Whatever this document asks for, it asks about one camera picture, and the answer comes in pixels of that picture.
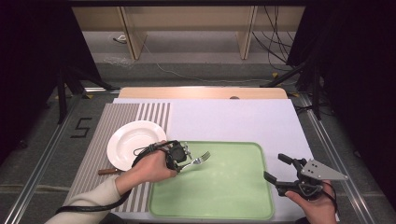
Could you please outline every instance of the striped placemat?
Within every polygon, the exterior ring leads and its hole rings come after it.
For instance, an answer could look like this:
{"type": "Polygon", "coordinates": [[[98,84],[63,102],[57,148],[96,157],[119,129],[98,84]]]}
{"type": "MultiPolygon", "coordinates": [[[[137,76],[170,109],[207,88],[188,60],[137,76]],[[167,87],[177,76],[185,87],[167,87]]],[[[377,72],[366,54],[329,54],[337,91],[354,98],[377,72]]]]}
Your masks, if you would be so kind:
{"type": "MultiPolygon", "coordinates": [[[[97,172],[100,169],[113,167],[107,159],[106,148],[116,130],[132,121],[148,120],[157,123],[166,132],[170,111],[170,103],[106,104],[65,202],[77,194],[96,188],[109,177],[109,175],[98,175],[97,172]]],[[[131,192],[129,199],[112,211],[147,212],[150,188],[150,183],[137,186],[131,192]]]]}

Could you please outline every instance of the fork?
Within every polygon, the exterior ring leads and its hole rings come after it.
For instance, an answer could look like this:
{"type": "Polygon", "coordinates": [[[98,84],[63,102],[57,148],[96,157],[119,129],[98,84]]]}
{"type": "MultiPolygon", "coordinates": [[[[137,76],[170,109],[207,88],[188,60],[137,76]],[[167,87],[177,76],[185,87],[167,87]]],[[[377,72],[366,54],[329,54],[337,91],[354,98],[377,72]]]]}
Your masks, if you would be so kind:
{"type": "Polygon", "coordinates": [[[209,157],[210,157],[210,152],[207,151],[204,155],[196,158],[195,160],[191,161],[190,163],[179,166],[178,167],[179,171],[182,171],[183,169],[185,169],[191,165],[199,165],[199,164],[203,163],[204,161],[206,161],[207,159],[209,159],[209,157]]]}

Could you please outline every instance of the green tray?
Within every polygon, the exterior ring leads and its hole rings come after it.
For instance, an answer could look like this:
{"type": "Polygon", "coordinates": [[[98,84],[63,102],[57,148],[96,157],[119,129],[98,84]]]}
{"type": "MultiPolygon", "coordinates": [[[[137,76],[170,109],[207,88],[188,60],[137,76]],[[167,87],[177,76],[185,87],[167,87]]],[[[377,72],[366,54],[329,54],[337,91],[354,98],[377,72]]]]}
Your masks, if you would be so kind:
{"type": "Polygon", "coordinates": [[[262,148],[250,142],[187,142],[201,165],[153,184],[148,209],[155,217],[269,219],[271,190],[262,174],[262,148]]]}

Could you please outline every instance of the white sleeve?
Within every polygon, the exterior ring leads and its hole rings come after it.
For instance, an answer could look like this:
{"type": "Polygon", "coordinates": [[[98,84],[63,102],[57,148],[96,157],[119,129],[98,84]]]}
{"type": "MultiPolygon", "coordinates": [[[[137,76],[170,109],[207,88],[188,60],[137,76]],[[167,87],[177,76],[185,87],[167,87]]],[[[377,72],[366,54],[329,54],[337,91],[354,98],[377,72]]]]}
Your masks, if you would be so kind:
{"type": "MultiPolygon", "coordinates": [[[[81,193],[72,197],[67,205],[77,206],[96,206],[96,205],[108,205],[115,203],[120,199],[119,192],[116,188],[115,179],[117,175],[109,177],[105,182],[100,184],[95,189],[81,193]]],[[[46,224],[93,224],[99,223],[109,211],[104,212],[62,212],[46,222],[46,224]]]]}

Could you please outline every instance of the hand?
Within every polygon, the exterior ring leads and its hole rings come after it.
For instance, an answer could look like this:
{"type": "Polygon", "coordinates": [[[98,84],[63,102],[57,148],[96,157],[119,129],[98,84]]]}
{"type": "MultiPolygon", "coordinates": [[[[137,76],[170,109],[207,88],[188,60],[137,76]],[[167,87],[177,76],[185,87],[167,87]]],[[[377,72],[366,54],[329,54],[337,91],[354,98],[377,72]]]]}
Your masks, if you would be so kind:
{"type": "Polygon", "coordinates": [[[166,167],[165,153],[155,150],[142,158],[134,168],[116,179],[116,187],[122,195],[128,190],[145,182],[160,182],[177,175],[177,171],[166,167]]]}
{"type": "MultiPolygon", "coordinates": [[[[323,184],[323,190],[332,195],[332,188],[329,185],[323,184]]],[[[336,223],[334,204],[326,195],[321,195],[314,201],[307,201],[293,191],[286,192],[286,196],[303,208],[306,218],[311,224],[336,223]]]]}

